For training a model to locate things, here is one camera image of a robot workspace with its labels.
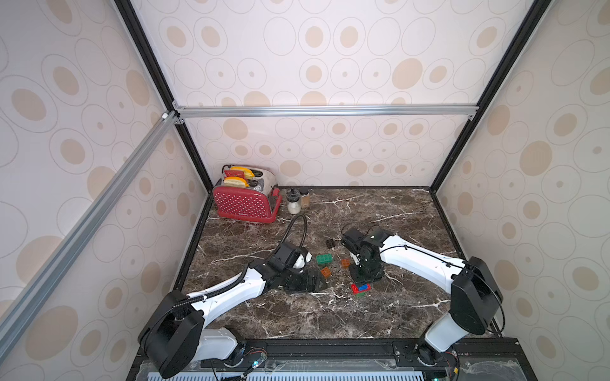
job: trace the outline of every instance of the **black motor housing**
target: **black motor housing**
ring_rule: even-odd
[[[383,278],[385,263],[379,256],[379,248],[383,246],[383,241],[392,235],[380,227],[374,229],[370,235],[364,235],[354,227],[343,234],[341,244],[358,258],[357,265],[350,265],[350,275],[357,286]]]
[[[500,308],[498,300],[504,299],[487,264],[471,257],[451,284],[449,314],[464,330],[482,335]]]
[[[199,345],[204,324],[201,311],[187,304],[167,313],[186,299],[188,296],[178,290],[167,294],[138,336],[140,347],[164,379],[182,371]]]

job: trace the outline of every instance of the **vent grille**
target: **vent grille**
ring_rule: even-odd
[[[235,376],[217,373],[218,379]],[[148,374],[148,381],[163,381],[159,373]],[[165,381],[216,381],[212,372],[181,372]],[[276,374],[248,375],[247,381],[424,381],[422,372],[277,372]]]

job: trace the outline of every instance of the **wallpaper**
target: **wallpaper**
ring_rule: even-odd
[[[0,367],[0,381],[122,381],[207,193],[166,134]]]
[[[1,2],[0,315],[159,119],[144,73],[105,0]]]
[[[180,105],[476,103],[531,1],[132,0]]]
[[[0,315],[159,120],[106,0],[0,3]],[[0,367],[2,381],[124,380],[204,190],[176,132]]]
[[[439,192],[540,381],[610,374],[610,1],[558,1]]]
[[[445,161],[466,115],[189,118],[215,183],[227,163],[310,186],[426,186]]]

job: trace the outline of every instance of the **toaster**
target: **toaster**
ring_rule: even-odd
[[[224,165],[212,192],[218,215],[241,221],[272,223],[282,202],[275,175],[253,167]]]

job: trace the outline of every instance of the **salt shaker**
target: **salt shaker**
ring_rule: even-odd
[[[291,215],[298,214],[301,211],[301,196],[294,188],[286,195],[286,199],[288,200],[288,213]]]

